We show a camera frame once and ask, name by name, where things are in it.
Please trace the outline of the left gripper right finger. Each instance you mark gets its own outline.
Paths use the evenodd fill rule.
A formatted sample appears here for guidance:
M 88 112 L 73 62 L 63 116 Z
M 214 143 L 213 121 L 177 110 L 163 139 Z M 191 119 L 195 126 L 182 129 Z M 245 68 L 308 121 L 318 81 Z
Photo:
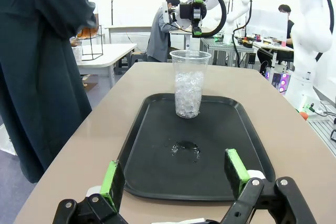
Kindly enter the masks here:
M 251 177 L 235 149 L 225 150 L 224 171 L 235 201 L 221 223 L 250 223 L 256 210 L 267 210 L 275 223 L 316 223 L 296 182 Z

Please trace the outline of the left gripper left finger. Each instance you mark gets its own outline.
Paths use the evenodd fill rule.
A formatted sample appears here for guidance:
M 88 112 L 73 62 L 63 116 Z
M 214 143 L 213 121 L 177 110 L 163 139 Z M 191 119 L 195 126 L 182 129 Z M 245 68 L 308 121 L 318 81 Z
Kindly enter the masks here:
M 53 223 L 126 223 L 119 214 L 125 178 L 119 161 L 111 161 L 98 193 L 81 202 L 64 199 L 57 207 Z

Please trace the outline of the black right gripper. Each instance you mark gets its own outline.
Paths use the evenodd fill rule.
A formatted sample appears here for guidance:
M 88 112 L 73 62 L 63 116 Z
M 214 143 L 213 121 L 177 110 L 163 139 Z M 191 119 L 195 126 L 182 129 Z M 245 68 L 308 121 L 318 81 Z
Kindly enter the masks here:
M 189 3 L 180 3 L 180 18 L 192 21 L 192 37 L 201 38 L 200 21 L 205 18 L 207 8 L 203 0 L 193 0 Z

